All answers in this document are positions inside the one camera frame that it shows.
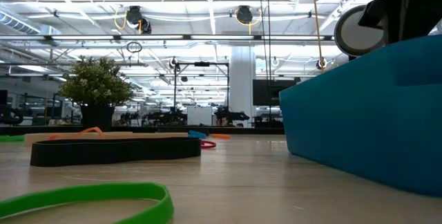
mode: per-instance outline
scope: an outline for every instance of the red rubber band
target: red rubber band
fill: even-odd
[[[207,140],[201,140],[201,149],[212,149],[216,147],[216,143]]]

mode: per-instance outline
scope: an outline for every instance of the green plant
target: green plant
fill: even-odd
[[[120,73],[120,66],[106,58],[80,57],[73,65],[76,76],[64,75],[59,94],[78,104],[118,106],[133,96],[133,86]]]

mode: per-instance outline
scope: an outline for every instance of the resistance band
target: resistance band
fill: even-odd
[[[45,192],[25,194],[0,202],[0,220],[24,211],[64,203],[90,200],[152,199],[153,207],[118,221],[118,224],[167,224],[173,218],[173,203],[167,188],[156,183],[109,183],[65,187]]]

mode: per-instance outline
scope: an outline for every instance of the black rubber band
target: black rubber band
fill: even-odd
[[[201,156],[199,138],[51,140],[32,144],[30,165],[58,167]]]

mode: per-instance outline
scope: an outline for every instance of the orange object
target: orange object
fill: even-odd
[[[227,135],[227,134],[212,134],[212,138],[230,139],[230,135]]]
[[[102,132],[102,130],[100,130],[100,128],[98,127],[92,127],[92,128],[88,128],[86,130],[80,131],[77,134],[74,135],[53,135],[49,137],[49,140],[54,140],[54,139],[60,139],[60,138],[78,138],[79,136],[81,136],[83,133],[88,133],[91,131],[96,131],[98,133],[98,135],[104,139],[104,133]]]

